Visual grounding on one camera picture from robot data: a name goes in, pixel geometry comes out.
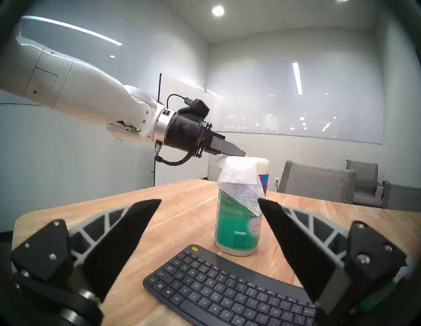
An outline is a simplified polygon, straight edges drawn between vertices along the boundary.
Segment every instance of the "black cable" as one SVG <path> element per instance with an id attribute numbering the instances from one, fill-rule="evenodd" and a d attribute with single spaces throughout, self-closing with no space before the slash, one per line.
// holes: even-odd
<path id="1" fill-rule="evenodd" d="M 171 94 L 170 96 L 168 96 L 167 97 L 167 109 L 168 109 L 168 100 L 170 99 L 170 97 L 171 96 L 178 96 L 178 97 L 181 97 L 183 100 L 185 100 L 186 98 L 185 97 L 183 97 L 183 96 L 181 96 L 181 95 L 178 95 L 178 94 Z"/>

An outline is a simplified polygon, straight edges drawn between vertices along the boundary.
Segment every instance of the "keyboard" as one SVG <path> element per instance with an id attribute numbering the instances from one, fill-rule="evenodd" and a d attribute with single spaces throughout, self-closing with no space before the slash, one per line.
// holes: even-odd
<path id="1" fill-rule="evenodd" d="M 161 303 L 197 326 L 315 326 L 303 288 L 192 244 L 143 280 Z"/>

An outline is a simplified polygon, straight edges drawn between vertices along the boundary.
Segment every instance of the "wooden table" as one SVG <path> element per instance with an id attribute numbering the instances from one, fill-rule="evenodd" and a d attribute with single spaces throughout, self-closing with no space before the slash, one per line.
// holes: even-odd
<path id="1" fill-rule="evenodd" d="M 362 220 L 412 257 L 418 256 L 420 213 L 354 206 L 271 191 L 266 197 L 285 206 L 322 214 L 347 229 L 353 220 Z M 153 198 L 163 201 L 101 305 L 105 315 L 103 325 L 189 325 L 159 304 L 142 286 L 148 274 L 189 244 L 201 245 L 259 273 L 301 286 L 265 219 L 256 253 L 248 257 L 234 257 L 219 251 L 213 244 L 218 187 L 215 182 L 205 180 L 185 180 L 27 213 L 15 223 L 13 248 L 51 220 L 62 218 L 71 228 L 103 210 Z"/>

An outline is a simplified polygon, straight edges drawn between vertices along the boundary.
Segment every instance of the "ceiling light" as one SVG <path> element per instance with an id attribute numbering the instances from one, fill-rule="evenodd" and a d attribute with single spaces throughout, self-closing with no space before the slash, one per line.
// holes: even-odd
<path id="1" fill-rule="evenodd" d="M 294 76 L 295 82 L 297 83 L 298 95 L 303 95 L 303 88 L 301 87 L 300 68 L 298 66 L 298 62 L 294 62 L 292 64 L 292 68 L 294 69 Z"/>
<path id="2" fill-rule="evenodd" d="M 221 17 L 225 13 L 225 10 L 222 6 L 218 5 L 212 9 L 212 12 L 216 17 Z"/>

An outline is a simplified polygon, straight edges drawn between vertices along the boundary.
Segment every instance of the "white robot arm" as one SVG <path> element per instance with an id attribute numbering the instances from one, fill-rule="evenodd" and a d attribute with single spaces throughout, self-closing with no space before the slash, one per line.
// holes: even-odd
<path id="1" fill-rule="evenodd" d="M 185 98 L 190 107 L 174 112 L 140 89 L 79 59 L 24 38 L 9 38 L 0 57 L 0 89 L 26 97 L 84 121 L 103 123 L 116 138 L 155 143 L 159 162 L 180 165 L 190 157 L 212 154 L 244 156 L 204 121 L 209 108 Z M 188 154 L 179 162 L 157 156 L 162 145 Z"/>

